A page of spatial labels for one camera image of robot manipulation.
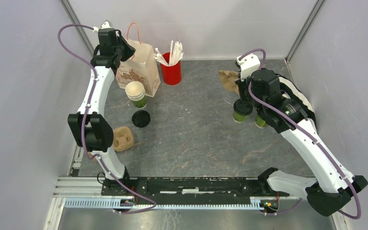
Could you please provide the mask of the white wrapped straws bundle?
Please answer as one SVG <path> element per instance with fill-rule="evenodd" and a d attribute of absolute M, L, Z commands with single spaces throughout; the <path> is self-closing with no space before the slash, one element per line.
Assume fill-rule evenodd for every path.
<path fill-rule="evenodd" d="M 179 41 L 171 41 L 170 42 L 170 52 L 168 56 L 165 58 L 158 48 L 155 48 L 156 53 L 154 53 L 154 59 L 161 63 L 164 66 L 174 66 L 178 64 L 179 61 L 182 60 L 184 53 L 183 53 L 183 45 Z"/>

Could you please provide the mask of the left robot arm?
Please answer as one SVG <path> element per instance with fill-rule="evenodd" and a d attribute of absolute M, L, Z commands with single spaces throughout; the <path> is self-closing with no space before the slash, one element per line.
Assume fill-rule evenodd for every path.
<path fill-rule="evenodd" d="M 117 29 L 103 27 L 94 31 L 99 44 L 86 62 L 91 68 L 88 89 L 78 111 L 68 116 L 68 125 L 77 145 L 103 170 L 102 195 L 121 196 L 131 192 L 131 182 L 114 150 L 114 131 L 104 118 L 104 107 L 120 63 L 132 57 L 135 49 Z"/>

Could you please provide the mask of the black white striped cloth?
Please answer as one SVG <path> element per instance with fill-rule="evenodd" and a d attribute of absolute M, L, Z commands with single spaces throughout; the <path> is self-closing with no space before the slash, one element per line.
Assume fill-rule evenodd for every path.
<path fill-rule="evenodd" d="M 288 95 L 290 99 L 296 100 L 307 113 L 309 119 L 316 123 L 314 109 L 307 97 L 296 87 L 296 85 L 292 81 L 279 74 L 277 74 L 276 76 L 278 77 L 280 82 L 280 89 L 286 95 Z"/>

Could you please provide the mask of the green paper coffee cup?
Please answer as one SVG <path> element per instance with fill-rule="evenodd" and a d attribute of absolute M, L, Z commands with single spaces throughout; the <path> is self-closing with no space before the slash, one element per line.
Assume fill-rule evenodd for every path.
<path fill-rule="evenodd" d="M 255 125 L 259 128 L 267 127 L 267 123 L 259 115 L 255 117 Z"/>

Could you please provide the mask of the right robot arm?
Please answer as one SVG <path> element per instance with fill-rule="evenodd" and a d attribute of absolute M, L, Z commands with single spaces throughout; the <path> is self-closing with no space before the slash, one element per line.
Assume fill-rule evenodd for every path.
<path fill-rule="evenodd" d="M 265 196 L 274 191 L 297 196 L 325 217 L 342 212 L 354 200 L 357 214 L 353 219 L 360 218 L 357 195 L 368 181 L 362 175 L 353 175 L 323 143 L 312 105 L 296 85 L 264 68 L 239 71 L 235 84 L 240 98 L 234 104 L 234 112 L 247 116 L 255 110 L 257 118 L 287 140 L 314 174 L 312 178 L 301 177 L 269 168 L 258 177 L 258 191 Z"/>

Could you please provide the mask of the cardboard cup carrier tray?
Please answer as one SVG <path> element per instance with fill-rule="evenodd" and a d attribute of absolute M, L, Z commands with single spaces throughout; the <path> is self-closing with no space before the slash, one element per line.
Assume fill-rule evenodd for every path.
<path fill-rule="evenodd" d="M 86 134 L 87 152 L 84 154 L 89 158 L 93 158 L 93 150 L 101 150 L 104 144 L 100 138 L 97 138 L 93 131 Z M 113 148 L 116 152 L 125 151 L 131 148 L 134 144 L 134 137 L 131 130 L 126 126 L 121 126 L 113 129 Z"/>

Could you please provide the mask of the brown paper takeout bag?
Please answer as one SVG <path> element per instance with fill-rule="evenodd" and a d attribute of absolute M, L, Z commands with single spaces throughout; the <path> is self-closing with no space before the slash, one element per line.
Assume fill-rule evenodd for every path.
<path fill-rule="evenodd" d="M 137 30 L 137 38 L 130 39 L 129 33 L 131 27 L 135 25 Z M 126 41 L 135 48 L 133 57 L 121 65 L 116 73 L 116 81 L 121 89 L 133 82 L 139 81 L 144 85 L 145 93 L 149 97 L 154 97 L 161 83 L 159 70 L 154 58 L 153 46 L 142 42 L 140 39 L 139 26 L 136 22 L 132 22 L 127 30 Z"/>

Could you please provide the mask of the stack of black lids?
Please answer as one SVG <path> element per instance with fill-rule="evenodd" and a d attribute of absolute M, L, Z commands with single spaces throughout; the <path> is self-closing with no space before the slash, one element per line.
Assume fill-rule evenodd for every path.
<path fill-rule="evenodd" d="M 143 128 L 150 123 L 151 117 L 149 112 L 145 110 L 139 110 L 132 115 L 131 121 L 136 127 Z"/>

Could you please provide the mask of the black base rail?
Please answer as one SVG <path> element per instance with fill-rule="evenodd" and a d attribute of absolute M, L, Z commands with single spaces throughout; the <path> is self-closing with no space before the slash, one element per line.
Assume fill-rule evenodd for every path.
<path fill-rule="evenodd" d="M 104 196 L 127 196 L 135 205 L 240 205 L 250 197 L 286 197 L 257 178 L 248 177 L 131 177 L 124 187 L 98 178 Z"/>

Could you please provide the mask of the red cup holder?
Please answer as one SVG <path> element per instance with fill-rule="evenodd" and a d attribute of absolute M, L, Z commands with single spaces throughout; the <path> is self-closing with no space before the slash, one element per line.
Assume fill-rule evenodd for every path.
<path fill-rule="evenodd" d="M 163 80 L 168 85 L 176 85 L 182 80 L 181 61 L 174 66 L 165 66 L 161 64 Z"/>

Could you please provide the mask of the stack of paper cups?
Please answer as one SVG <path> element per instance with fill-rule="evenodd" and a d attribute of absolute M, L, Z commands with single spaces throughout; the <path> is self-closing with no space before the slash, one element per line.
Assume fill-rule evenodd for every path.
<path fill-rule="evenodd" d="M 130 82 L 125 92 L 136 108 L 144 108 L 147 103 L 144 85 L 139 81 Z"/>

